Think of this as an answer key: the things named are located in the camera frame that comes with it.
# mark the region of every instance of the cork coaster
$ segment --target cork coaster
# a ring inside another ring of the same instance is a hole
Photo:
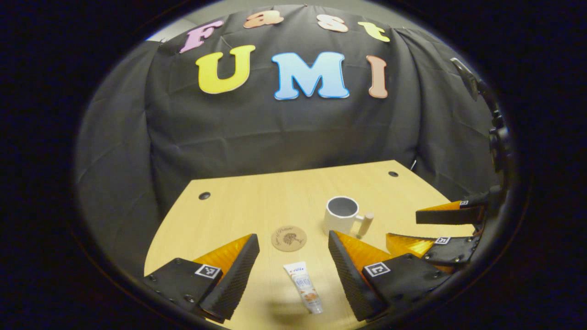
[[[294,225],[285,225],[278,228],[271,235],[271,244],[277,249],[285,252],[292,252],[301,249],[306,245],[306,233]]]

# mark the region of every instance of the black cloth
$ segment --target black cloth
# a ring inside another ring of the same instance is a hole
[[[248,15],[263,9],[279,11],[284,21],[243,28]],[[321,28],[319,14],[342,18],[349,31]],[[195,49],[178,53],[186,33],[166,42],[149,70],[147,123],[163,213],[192,179],[389,159],[406,167],[417,159],[416,173],[449,199],[497,184],[488,151],[487,105],[467,94],[449,61],[458,55],[437,38],[317,6],[273,6],[220,20],[223,26]],[[390,42],[369,36],[358,22],[384,28]],[[235,66],[229,51],[242,45],[256,46],[248,80],[230,92],[204,93],[196,60],[222,52],[218,77],[228,78]],[[314,91],[311,97],[300,92],[294,100],[276,100],[279,72],[271,57],[284,52],[297,53],[308,66],[321,52],[342,53],[350,96],[325,99]],[[368,94],[367,55],[387,63],[385,99]]]
[[[243,28],[247,16],[269,9],[285,20]],[[321,28],[319,14],[342,18],[349,31]],[[186,33],[139,45],[89,104],[76,155],[80,205],[97,243],[124,270],[143,275],[160,220],[192,179],[390,159],[409,167],[416,159],[416,174],[451,200],[497,184],[487,105],[472,100],[449,60],[466,61],[434,36],[318,6],[272,6],[220,19],[223,26],[203,45],[182,54]],[[390,42],[357,22],[383,28]],[[235,66],[229,51],[242,45],[256,47],[248,80],[227,93],[204,93],[196,60],[222,52],[218,77],[228,78]],[[322,98],[319,83],[311,97],[276,100],[279,73],[271,57],[284,52],[309,66],[321,52],[342,53],[350,96]],[[369,95],[367,55],[387,63],[385,99]]]

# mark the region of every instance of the foam letter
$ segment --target foam letter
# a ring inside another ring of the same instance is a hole
[[[383,70],[387,63],[377,56],[367,55],[367,61],[371,63],[371,88],[369,88],[369,95],[384,99],[387,97],[387,90],[385,89],[385,71]]]
[[[377,39],[377,40],[381,40],[381,41],[385,41],[385,42],[389,42],[389,38],[381,35],[381,32],[385,32],[384,29],[382,28],[378,28],[375,26],[375,24],[373,23],[369,23],[369,22],[358,22],[357,24],[364,26],[365,27],[365,31],[367,31],[367,33],[372,36],[373,38]]]
[[[247,29],[256,28],[261,25],[277,24],[283,20],[284,18],[279,16],[278,11],[258,12],[247,17],[244,27]]]
[[[222,52],[212,53],[200,57],[195,64],[200,67],[198,72],[198,84],[200,89],[208,94],[219,94],[239,88],[249,78],[251,71],[250,57],[255,50],[253,45],[244,45],[232,48],[230,54],[234,55],[234,75],[230,78],[218,78],[218,60]]]
[[[291,100],[298,97],[299,92],[294,88],[293,79],[307,97],[312,96],[316,85],[322,79],[322,87],[318,95],[322,97],[345,98],[350,92],[345,88],[342,79],[341,53],[322,52],[309,68],[296,53],[281,53],[274,55],[271,60],[279,66],[279,90],[275,92],[278,100]]]
[[[346,32],[349,30],[349,28],[343,24],[344,21],[336,16],[321,14],[316,16],[316,19],[318,19],[318,25],[323,29],[336,32]]]
[[[208,25],[204,25],[200,28],[194,29],[192,31],[189,31],[187,33],[188,37],[185,42],[185,45],[180,50],[180,54],[184,53],[190,49],[194,49],[196,47],[201,46],[204,43],[202,41],[202,38],[206,39],[209,36],[211,36],[212,32],[214,32],[214,28],[218,28],[218,27],[222,26],[222,24],[224,24],[223,21],[216,21],[216,22],[210,23]]]

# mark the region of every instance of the screw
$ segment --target screw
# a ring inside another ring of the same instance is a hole
[[[194,297],[192,297],[191,295],[185,295],[184,299],[188,302],[195,302]]]

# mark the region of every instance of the tabletop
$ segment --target tabletop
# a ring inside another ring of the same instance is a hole
[[[208,192],[209,198],[200,200]],[[192,180],[163,220],[147,253],[148,275],[173,258],[194,260],[250,233],[261,251],[231,320],[234,329],[354,329],[358,322],[346,300],[322,231],[326,202],[348,196],[359,214],[373,212],[362,241],[387,251],[385,234],[418,237],[471,235],[472,225],[416,224],[416,210],[448,203],[441,193],[400,163],[378,161],[322,169]],[[273,232],[295,225],[306,232],[300,250],[283,252],[271,244]],[[353,230],[358,230],[356,223]],[[305,261],[324,312],[309,314],[283,269]]]

